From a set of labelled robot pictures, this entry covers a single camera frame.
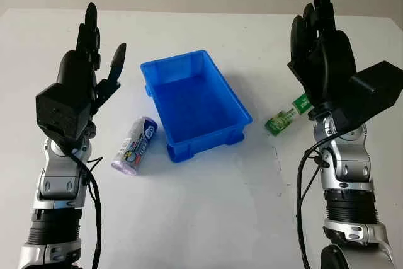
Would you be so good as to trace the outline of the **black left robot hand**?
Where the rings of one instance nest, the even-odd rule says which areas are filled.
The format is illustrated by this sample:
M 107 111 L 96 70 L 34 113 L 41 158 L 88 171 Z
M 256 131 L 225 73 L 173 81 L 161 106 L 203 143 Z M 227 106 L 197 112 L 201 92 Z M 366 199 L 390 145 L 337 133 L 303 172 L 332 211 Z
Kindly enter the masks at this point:
M 120 88 L 119 77 L 123 70 L 126 43 L 121 43 L 113 56 L 110 72 L 106 79 L 96 80 L 95 72 L 100 68 L 100 30 L 97 26 L 97 8 L 90 2 L 84 23 L 79 25 L 76 48 L 68 51 L 60 63 L 57 82 L 71 89 L 73 94 L 89 105 L 90 115 Z

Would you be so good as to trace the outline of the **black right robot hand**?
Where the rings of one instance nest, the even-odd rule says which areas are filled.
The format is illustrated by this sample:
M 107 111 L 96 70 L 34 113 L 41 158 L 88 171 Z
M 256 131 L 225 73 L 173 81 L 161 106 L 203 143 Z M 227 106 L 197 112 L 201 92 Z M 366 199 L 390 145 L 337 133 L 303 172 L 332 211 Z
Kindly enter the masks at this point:
M 331 0 L 313 0 L 294 17 L 288 67 L 313 106 L 310 120 L 356 101 L 355 58 L 348 36 L 336 29 Z

